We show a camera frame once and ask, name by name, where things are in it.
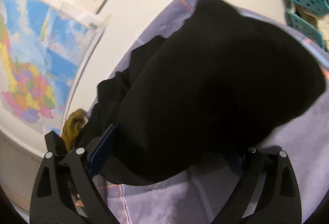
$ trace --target black garment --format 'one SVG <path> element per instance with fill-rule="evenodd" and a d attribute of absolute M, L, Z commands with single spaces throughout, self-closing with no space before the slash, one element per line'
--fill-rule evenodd
<path fill-rule="evenodd" d="M 261 142 L 324 90 L 317 62 L 289 34 L 221 0 L 199 0 L 180 30 L 135 49 L 129 68 L 98 85 L 99 102 L 76 145 L 117 124 L 102 175 L 147 185 L 204 151 Z"/>

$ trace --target black fabric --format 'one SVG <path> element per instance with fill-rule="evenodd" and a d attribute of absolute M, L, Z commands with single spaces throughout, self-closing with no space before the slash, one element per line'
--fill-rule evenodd
<path fill-rule="evenodd" d="M 152 184 L 205 151 L 261 142 L 324 90 L 316 60 L 289 34 L 221 0 L 199 0 L 180 30 L 135 49 L 128 69 L 98 85 L 99 102 L 76 145 L 117 124 L 102 175 Z"/>

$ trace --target colorful poster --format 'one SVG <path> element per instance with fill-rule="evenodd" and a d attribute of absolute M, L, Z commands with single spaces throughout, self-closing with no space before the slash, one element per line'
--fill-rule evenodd
<path fill-rule="evenodd" d="M 0 0 L 0 100 L 41 134 L 60 129 L 95 29 L 40 0 Z"/>

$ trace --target black cloth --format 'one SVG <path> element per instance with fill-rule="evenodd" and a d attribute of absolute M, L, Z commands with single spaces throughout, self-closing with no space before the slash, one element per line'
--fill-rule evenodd
<path fill-rule="evenodd" d="M 129 68 L 98 85 L 76 146 L 117 124 L 102 175 L 116 184 L 152 184 L 205 151 L 256 145 L 324 90 L 316 60 L 289 34 L 224 1 L 199 0 L 180 30 L 135 49 Z"/>

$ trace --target yellow cloth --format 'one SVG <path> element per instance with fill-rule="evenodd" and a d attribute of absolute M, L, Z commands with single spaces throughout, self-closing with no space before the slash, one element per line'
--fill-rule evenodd
<path fill-rule="evenodd" d="M 70 114 L 66 120 L 61 138 L 63 139 L 68 152 L 73 148 L 75 139 L 85 123 L 85 113 L 81 109 Z"/>

